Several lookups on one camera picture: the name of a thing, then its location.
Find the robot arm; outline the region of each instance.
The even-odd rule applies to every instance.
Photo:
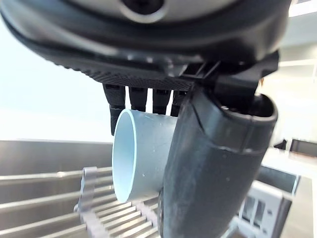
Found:
[[[277,110],[258,81],[277,70],[291,0],[2,0],[13,35],[103,84],[112,133],[125,108],[178,116],[160,195],[164,238],[218,238],[268,147]]]

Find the camera lens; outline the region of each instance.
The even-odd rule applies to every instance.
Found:
[[[122,0],[122,2],[131,11],[141,15],[155,13],[164,5],[164,0]]]

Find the plastic cup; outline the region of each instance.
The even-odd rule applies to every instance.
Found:
[[[157,196],[177,118],[125,109],[114,134],[112,176],[120,202]]]

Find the black plastic housing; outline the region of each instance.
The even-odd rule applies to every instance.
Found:
[[[165,168],[163,237],[217,238],[227,229],[277,121],[277,109],[264,95],[244,107],[242,114],[239,107],[222,106],[198,85],[187,96]]]

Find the textured rubber surface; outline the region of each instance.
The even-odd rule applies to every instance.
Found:
[[[80,71],[103,84],[188,91],[193,82],[167,77],[153,65],[110,59],[70,48],[46,46],[26,39],[4,18],[11,33],[26,47],[57,65]]]

